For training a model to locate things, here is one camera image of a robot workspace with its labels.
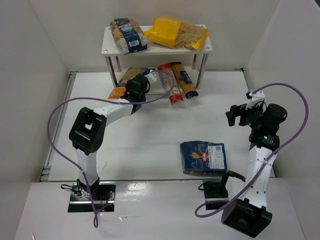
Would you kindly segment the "orange blue orecchiette bag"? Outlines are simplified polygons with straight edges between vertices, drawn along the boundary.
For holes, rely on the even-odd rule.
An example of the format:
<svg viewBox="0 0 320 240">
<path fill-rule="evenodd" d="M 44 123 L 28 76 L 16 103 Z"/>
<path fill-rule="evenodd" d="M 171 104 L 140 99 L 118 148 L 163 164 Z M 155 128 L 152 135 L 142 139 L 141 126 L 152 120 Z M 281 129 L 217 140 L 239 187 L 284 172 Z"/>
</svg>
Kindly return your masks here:
<svg viewBox="0 0 320 240">
<path fill-rule="evenodd" d="M 130 67 L 127 69 L 123 77 L 120 79 L 116 87 L 110 92 L 108 100 L 117 100 L 125 94 L 127 82 L 133 79 L 136 75 L 143 75 L 147 68 Z"/>
</svg>

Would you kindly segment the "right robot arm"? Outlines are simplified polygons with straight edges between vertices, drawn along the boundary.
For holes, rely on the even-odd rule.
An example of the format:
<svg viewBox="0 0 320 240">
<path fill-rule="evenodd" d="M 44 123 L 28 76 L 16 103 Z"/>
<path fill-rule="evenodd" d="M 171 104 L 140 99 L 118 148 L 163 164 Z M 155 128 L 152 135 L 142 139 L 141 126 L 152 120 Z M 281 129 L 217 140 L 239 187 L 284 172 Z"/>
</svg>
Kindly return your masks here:
<svg viewBox="0 0 320 240">
<path fill-rule="evenodd" d="M 222 213 L 221 222 L 251 238 L 257 237 L 272 221 L 267 210 L 267 188 L 276 155 L 272 152 L 280 146 L 277 131 L 287 118 L 287 111 L 270 103 L 264 107 L 260 101 L 251 108 L 246 104 L 233 105 L 226 113 L 230 126 L 239 117 L 240 126 L 249 126 L 249 167 L 246 176 L 247 190 Z"/>
</svg>

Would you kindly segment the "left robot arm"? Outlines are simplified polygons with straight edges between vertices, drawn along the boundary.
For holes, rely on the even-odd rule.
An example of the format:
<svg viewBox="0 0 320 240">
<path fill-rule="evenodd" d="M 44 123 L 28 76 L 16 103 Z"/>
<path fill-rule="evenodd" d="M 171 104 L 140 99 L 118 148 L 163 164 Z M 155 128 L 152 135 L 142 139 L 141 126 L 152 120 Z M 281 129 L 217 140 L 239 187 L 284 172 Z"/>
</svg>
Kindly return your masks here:
<svg viewBox="0 0 320 240">
<path fill-rule="evenodd" d="M 155 73 L 138 74 L 126 82 L 124 93 L 120 94 L 115 104 L 110 103 L 96 109 L 80 109 L 69 133 L 77 155 L 77 164 L 81 167 L 76 180 L 80 189 L 90 189 L 91 194 L 96 195 L 100 184 L 97 151 L 103 143 L 106 127 L 137 112 L 142 107 L 141 103 L 146 101 L 150 86 L 156 81 Z"/>
</svg>

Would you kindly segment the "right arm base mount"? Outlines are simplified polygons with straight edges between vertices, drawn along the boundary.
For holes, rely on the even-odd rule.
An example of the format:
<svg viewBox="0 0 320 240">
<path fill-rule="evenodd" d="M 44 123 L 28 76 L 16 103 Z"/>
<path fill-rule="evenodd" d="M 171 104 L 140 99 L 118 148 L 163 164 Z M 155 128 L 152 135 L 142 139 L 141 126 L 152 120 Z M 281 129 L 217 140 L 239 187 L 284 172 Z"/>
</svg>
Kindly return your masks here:
<svg viewBox="0 0 320 240">
<path fill-rule="evenodd" d="M 243 175 L 228 170 L 222 175 L 221 179 L 204 181 L 198 186 L 198 190 L 204 193 L 205 202 L 208 203 L 205 206 L 206 210 L 217 210 L 229 201 L 229 193 L 226 188 L 228 178 L 236 178 L 244 183 L 246 182 Z"/>
</svg>

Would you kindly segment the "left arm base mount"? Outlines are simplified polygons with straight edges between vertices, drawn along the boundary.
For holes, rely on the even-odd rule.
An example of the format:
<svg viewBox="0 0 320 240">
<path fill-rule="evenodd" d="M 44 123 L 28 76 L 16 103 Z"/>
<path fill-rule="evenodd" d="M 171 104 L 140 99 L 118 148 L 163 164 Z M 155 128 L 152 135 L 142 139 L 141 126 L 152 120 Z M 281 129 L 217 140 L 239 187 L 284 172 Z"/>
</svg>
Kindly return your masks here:
<svg viewBox="0 0 320 240">
<path fill-rule="evenodd" d="M 69 213 L 93 212 L 89 194 L 81 189 L 76 183 L 72 185 L 62 184 L 63 190 L 69 190 L 70 198 L 68 204 Z M 116 183 L 101 181 L 98 190 L 93 194 L 93 203 L 97 211 L 113 212 L 116 196 Z"/>
</svg>

